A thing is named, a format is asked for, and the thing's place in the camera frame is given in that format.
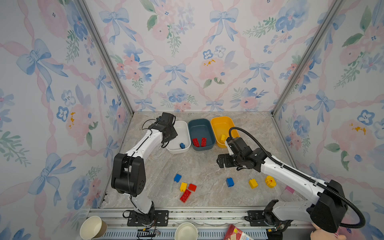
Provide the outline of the dark teal plastic container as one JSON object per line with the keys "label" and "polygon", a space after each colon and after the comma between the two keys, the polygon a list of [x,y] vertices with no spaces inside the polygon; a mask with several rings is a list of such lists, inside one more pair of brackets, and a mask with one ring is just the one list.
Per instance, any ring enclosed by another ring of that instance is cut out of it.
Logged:
{"label": "dark teal plastic container", "polygon": [[[188,122],[188,128],[190,133],[190,139],[192,141],[192,147],[195,151],[206,151],[210,150],[216,144],[216,139],[214,135],[213,128],[211,123],[207,119],[195,119]],[[193,139],[198,139],[200,147],[197,148],[193,144]],[[207,139],[207,146],[201,147],[202,138]]]}

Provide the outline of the yellow plastic container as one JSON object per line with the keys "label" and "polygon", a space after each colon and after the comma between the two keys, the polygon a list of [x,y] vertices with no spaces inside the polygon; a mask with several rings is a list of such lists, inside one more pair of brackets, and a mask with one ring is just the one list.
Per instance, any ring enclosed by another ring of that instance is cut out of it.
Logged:
{"label": "yellow plastic container", "polygon": [[225,141],[221,141],[222,135],[226,136],[226,139],[229,137],[230,128],[234,127],[235,124],[230,117],[216,117],[211,120],[211,125],[214,131],[216,143],[219,148],[226,148]]}

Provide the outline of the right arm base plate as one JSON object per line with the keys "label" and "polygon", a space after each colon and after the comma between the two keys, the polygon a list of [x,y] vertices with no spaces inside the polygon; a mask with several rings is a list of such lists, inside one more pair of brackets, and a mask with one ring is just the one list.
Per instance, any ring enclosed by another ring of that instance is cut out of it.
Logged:
{"label": "right arm base plate", "polygon": [[271,227],[290,226],[292,221],[279,220],[272,211],[247,211],[244,220],[249,222],[251,227]]}

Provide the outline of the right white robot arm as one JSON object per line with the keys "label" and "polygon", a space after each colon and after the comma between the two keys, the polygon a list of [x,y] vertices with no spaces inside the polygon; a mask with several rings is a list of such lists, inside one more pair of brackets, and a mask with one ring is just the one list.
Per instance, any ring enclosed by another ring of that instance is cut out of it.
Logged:
{"label": "right white robot arm", "polygon": [[306,199],[294,203],[271,200],[261,214],[251,217],[251,222],[275,227],[288,221],[304,221],[329,233],[336,233],[342,225],[348,206],[341,200],[343,190],[336,182],[326,183],[306,175],[260,148],[218,155],[217,164],[220,168],[263,173],[286,184]]}

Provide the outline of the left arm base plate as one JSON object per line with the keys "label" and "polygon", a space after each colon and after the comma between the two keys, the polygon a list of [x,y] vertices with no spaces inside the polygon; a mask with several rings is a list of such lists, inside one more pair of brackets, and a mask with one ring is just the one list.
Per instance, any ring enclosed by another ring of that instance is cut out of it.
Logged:
{"label": "left arm base plate", "polygon": [[128,227],[167,227],[169,213],[169,211],[150,210],[148,214],[140,214],[126,210],[123,212],[123,218],[127,219]]}

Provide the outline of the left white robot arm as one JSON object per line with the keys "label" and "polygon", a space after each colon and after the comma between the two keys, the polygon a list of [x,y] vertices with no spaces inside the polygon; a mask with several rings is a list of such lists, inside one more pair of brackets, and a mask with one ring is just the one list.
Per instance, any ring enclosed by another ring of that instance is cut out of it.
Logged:
{"label": "left white robot arm", "polygon": [[177,135],[173,123],[153,123],[132,149],[115,156],[111,187],[120,194],[130,196],[136,213],[150,215],[154,208],[153,201],[144,191],[145,160],[158,145],[168,143]]}

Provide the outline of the white plastic container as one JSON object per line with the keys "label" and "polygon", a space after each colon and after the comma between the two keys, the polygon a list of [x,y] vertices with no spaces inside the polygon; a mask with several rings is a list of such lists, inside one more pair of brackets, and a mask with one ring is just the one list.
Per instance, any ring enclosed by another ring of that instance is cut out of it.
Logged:
{"label": "white plastic container", "polygon": [[[169,153],[174,155],[184,154],[191,147],[191,139],[188,124],[184,121],[176,121],[174,127],[177,131],[178,136],[170,141],[166,149],[169,151]],[[181,149],[180,143],[185,144],[186,148]]]}

